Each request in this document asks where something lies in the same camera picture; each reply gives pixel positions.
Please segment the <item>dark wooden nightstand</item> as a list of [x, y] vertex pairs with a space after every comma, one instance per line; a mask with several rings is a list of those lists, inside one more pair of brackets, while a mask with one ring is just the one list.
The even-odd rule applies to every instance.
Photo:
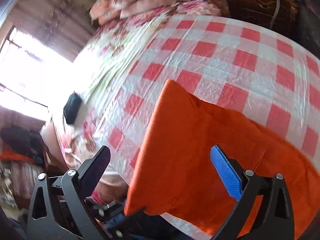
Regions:
[[227, 0], [231, 18], [293, 38], [298, 5], [292, 0]]

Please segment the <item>red white checkered tablecloth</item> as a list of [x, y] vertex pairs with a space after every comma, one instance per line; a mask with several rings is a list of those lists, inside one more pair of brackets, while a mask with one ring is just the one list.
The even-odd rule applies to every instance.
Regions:
[[175, 15], [116, 85], [95, 137], [129, 183], [167, 80], [243, 113], [319, 165], [319, 59], [274, 31], [231, 18]]

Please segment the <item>orange fleece pants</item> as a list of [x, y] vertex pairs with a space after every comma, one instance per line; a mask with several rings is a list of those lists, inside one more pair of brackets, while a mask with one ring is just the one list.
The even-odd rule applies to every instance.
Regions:
[[319, 174], [285, 139], [243, 114], [205, 102], [175, 81], [165, 83], [139, 151], [125, 215], [169, 213], [214, 235], [235, 205], [210, 160], [219, 145], [256, 174], [284, 176], [295, 237], [319, 210]]

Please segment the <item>black object on bed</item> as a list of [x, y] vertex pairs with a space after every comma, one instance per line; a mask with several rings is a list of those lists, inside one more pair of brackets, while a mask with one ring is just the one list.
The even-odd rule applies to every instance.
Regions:
[[80, 96], [75, 92], [72, 93], [69, 96], [68, 101], [63, 108], [63, 116], [68, 125], [74, 124], [81, 105], [82, 99], [80, 98]]

